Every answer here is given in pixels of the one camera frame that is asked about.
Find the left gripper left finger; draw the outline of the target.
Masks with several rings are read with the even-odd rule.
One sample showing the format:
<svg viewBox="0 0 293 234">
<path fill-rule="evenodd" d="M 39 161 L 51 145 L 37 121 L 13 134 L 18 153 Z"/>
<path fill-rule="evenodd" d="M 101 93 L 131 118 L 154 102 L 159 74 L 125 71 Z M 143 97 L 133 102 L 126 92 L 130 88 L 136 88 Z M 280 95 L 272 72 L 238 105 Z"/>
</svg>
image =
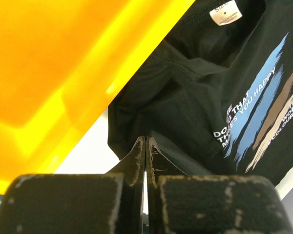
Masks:
<svg viewBox="0 0 293 234">
<path fill-rule="evenodd" d="M 0 234 L 140 234 L 146 140 L 105 174 L 27 174 L 8 187 Z"/>
</svg>

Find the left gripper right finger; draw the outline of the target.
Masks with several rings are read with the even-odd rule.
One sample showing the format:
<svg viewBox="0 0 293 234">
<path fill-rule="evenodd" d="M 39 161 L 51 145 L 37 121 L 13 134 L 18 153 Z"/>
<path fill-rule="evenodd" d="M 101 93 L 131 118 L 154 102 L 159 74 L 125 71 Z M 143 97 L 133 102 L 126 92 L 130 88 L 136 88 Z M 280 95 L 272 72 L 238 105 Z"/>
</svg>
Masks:
<svg viewBox="0 0 293 234">
<path fill-rule="evenodd" d="M 191 172 L 146 140 L 149 231 L 152 234 L 292 234 L 272 183 L 261 176 Z"/>
</svg>

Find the black printed t-shirt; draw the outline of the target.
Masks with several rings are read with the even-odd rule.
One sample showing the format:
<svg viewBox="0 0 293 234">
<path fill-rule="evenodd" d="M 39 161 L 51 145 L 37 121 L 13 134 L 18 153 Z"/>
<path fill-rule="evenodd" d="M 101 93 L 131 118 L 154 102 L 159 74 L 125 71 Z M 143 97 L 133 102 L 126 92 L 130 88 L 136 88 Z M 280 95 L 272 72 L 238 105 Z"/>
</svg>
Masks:
<svg viewBox="0 0 293 234">
<path fill-rule="evenodd" d="M 158 133 L 217 175 L 293 167 L 293 0 L 197 0 L 108 107 L 123 158 Z"/>
</svg>

